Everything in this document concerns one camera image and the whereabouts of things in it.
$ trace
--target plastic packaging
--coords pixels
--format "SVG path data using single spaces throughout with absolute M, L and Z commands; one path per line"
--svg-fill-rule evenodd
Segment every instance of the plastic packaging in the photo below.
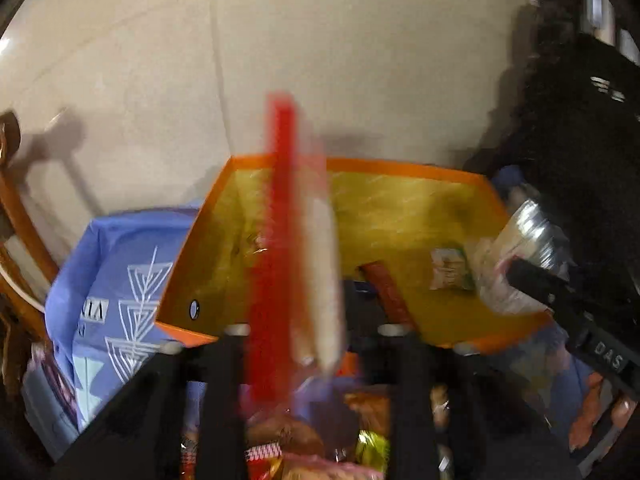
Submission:
M 361 431 L 356 446 L 356 462 L 386 472 L 389 462 L 389 441 L 373 431 Z
M 570 258 L 567 251 L 558 251 L 559 244 L 566 244 L 562 231 L 545 218 L 535 200 L 525 200 L 495 240 L 481 238 L 465 246 L 480 299 L 499 314 L 546 310 L 510 286 L 505 273 L 519 257 L 568 280 Z
M 449 397 L 447 387 L 437 384 L 431 389 L 431 411 L 433 412 L 433 425 L 437 430 L 445 430 L 449 425 Z
M 387 394 L 353 392 L 344 396 L 345 404 L 360 417 L 360 428 L 389 437 L 390 401 Z
M 244 455 L 249 480 L 271 480 L 282 465 L 282 450 L 276 443 L 251 447 Z
M 248 338 L 248 383 L 263 412 L 286 410 L 291 391 L 330 376 L 345 349 L 326 159 L 291 98 L 271 98 L 269 114 L 273 171 Z
M 180 443 L 180 480 L 193 480 L 196 474 L 198 434 L 185 433 Z
M 269 416 L 248 424 L 246 440 L 249 446 L 268 446 L 276 442 L 284 451 L 295 454 L 324 456 L 324 443 L 307 423 L 288 414 Z
M 437 248 L 431 251 L 433 279 L 431 290 L 461 288 L 473 290 L 474 280 L 466 264 L 465 253 L 459 248 Z
M 282 480 L 383 480 L 375 469 L 285 453 Z

